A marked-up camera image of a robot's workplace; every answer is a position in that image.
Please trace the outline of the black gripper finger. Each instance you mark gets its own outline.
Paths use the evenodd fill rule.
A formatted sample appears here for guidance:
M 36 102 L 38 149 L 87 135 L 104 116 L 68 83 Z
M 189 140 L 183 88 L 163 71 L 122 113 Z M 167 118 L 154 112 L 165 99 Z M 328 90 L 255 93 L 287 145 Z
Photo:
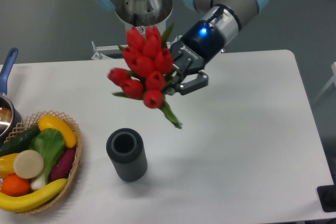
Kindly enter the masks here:
M 180 91 L 181 82 L 184 78 L 184 72 L 181 68 L 173 64 L 172 70 L 164 75 L 166 84 L 164 93 L 176 93 Z
M 208 85 L 208 75 L 204 71 L 199 71 L 195 79 L 178 83 L 175 86 L 175 92 L 180 93 L 181 95 L 186 95 L 201 88 L 204 88 Z

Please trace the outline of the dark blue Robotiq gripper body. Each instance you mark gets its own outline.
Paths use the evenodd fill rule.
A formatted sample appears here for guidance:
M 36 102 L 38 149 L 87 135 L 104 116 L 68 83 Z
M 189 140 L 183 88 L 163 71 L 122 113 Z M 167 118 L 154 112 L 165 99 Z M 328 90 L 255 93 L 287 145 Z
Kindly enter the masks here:
M 199 20 L 179 41 L 171 45 L 177 78 L 183 80 L 203 70 L 224 45 L 225 39 L 219 29 L 205 20 Z

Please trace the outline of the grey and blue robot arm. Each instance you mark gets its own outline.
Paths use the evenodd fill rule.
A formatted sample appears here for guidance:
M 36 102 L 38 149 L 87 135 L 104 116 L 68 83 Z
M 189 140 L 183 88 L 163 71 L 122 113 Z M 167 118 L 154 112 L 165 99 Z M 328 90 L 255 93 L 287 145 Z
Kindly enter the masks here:
M 140 33 L 156 25 L 165 31 L 172 13 L 172 0 L 94 0 L 102 9 L 115 11 L 126 29 L 135 27 Z M 204 72 L 216 56 L 262 9 L 269 0 L 183 0 L 184 4 L 204 16 L 183 36 L 171 44 L 177 68 L 173 83 L 165 89 L 172 95 L 185 95 L 208 84 Z

